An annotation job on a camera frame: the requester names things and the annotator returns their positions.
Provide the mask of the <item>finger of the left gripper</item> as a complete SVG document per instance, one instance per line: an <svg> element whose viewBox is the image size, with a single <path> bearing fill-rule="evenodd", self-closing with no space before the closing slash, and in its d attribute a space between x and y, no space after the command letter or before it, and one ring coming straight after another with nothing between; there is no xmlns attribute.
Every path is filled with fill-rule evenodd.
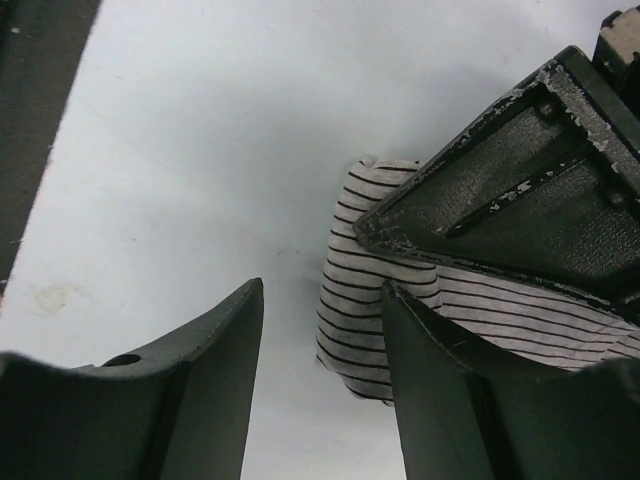
<svg viewBox="0 0 640 480"><path fill-rule="evenodd" d="M639 316L639 121L567 47L354 226L368 250Z"/></svg>

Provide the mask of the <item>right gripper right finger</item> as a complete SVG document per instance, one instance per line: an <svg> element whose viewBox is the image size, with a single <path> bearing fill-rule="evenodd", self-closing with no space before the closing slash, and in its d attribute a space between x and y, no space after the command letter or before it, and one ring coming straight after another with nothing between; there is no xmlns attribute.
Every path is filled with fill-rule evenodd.
<svg viewBox="0 0 640 480"><path fill-rule="evenodd" d="M392 283L382 323L410 479L635 479L639 363L570 372L502 349Z"/></svg>

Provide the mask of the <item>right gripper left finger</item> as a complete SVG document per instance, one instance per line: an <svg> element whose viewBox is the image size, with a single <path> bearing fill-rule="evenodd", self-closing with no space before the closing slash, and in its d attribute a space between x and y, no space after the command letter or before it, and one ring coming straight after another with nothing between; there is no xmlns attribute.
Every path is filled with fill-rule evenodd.
<svg viewBox="0 0 640 480"><path fill-rule="evenodd" d="M263 283L101 366L1 356L5 479L237 479L264 315Z"/></svg>

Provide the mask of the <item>grey striped underwear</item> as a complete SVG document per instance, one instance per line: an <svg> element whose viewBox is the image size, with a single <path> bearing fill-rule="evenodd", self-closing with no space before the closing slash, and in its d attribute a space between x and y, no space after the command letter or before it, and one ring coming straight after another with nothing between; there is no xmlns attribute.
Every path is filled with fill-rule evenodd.
<svg viewBox="0 0 640 480"><path fill-rule="evenodd" d="M394 281L436 313L534 361L575 371L639 355L639 328L546 290L422 261L370 253L359 217L404 183L421 162L364 158L336 201L317 308L316 357L355 396L393 403L383 338L382 285Z"/></svg>

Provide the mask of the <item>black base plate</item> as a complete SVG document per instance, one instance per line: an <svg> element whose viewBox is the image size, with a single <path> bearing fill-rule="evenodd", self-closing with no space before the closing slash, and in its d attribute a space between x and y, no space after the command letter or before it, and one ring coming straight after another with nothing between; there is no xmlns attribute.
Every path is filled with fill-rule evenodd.
<svg viewBox="0 0 640 480"><path fill-rule="evenodd" d="M1 287L26 224L101 3L1 3Z"/></svg>

